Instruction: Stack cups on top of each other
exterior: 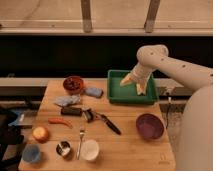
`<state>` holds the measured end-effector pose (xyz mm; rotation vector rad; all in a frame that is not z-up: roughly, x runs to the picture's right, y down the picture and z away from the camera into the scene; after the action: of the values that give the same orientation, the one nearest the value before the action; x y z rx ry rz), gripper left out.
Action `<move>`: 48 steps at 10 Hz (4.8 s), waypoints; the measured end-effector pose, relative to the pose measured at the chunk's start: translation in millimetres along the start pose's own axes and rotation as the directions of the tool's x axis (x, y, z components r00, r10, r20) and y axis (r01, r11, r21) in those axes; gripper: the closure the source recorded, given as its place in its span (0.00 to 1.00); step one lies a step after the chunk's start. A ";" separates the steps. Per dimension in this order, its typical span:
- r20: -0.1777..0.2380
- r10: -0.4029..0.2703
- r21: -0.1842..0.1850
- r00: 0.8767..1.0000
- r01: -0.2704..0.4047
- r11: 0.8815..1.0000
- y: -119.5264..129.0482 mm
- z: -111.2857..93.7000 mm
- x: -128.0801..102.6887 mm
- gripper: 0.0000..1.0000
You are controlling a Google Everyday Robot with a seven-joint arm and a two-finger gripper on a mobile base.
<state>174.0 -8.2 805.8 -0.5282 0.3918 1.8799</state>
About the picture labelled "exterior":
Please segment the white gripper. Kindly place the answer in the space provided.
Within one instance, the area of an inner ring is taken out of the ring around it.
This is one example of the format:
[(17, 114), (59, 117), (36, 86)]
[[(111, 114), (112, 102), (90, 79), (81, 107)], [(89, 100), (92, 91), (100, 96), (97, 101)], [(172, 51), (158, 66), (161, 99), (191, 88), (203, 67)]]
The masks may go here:
[(146, 94), (145, 83), (148, 82), (150, 75), (152, 74), (153, 69), (150, 67), (143, 66), (140, 63), (137, 63), (135, 67), (131, 70), (130, 74), (127, 74), (121, 81), (121, 86), (126, 86), (131, 84), (133, 81), (136, 82), (136, 90), (138, 95)]

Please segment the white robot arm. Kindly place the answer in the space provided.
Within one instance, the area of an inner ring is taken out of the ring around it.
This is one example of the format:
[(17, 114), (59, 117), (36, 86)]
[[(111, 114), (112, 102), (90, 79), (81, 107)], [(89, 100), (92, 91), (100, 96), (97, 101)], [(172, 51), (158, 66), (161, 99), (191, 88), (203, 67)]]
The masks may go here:
[(137, 93), (144, 94), (151, 74), (159, 70), (192, 91), (183, 110), (176, 171), (213, 171), (213, 68), (172, 58), (163, 44), (140, 47), (136, 58), (121, 86), (135, 83)]

